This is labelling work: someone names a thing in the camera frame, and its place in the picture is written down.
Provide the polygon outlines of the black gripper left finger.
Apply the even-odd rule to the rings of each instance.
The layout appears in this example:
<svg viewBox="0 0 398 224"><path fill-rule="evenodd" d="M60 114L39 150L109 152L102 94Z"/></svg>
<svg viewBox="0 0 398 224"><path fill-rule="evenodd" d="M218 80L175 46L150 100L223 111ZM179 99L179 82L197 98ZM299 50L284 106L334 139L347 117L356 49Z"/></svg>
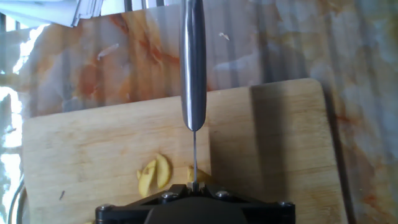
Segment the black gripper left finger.
<svg viewBox="0 0 398 224"><path fill-rule="evenodd" d="M169 191L175 194L189 194L192 191L192 189L188 187L186 184L173 184L169 188Z"/></svg>

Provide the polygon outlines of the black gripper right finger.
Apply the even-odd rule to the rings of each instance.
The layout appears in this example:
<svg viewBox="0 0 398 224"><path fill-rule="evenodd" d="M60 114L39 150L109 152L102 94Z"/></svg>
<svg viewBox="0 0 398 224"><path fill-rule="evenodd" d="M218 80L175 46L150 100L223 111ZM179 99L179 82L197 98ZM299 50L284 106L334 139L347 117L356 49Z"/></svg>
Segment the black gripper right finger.
<svg viewBox="0 0 398 224"><path fill-rule="evenodd" d="M222 191L222 187L217 184L206 184L206 183L199 183L198 190L201 194L215 194L219 191Z"/></svg>

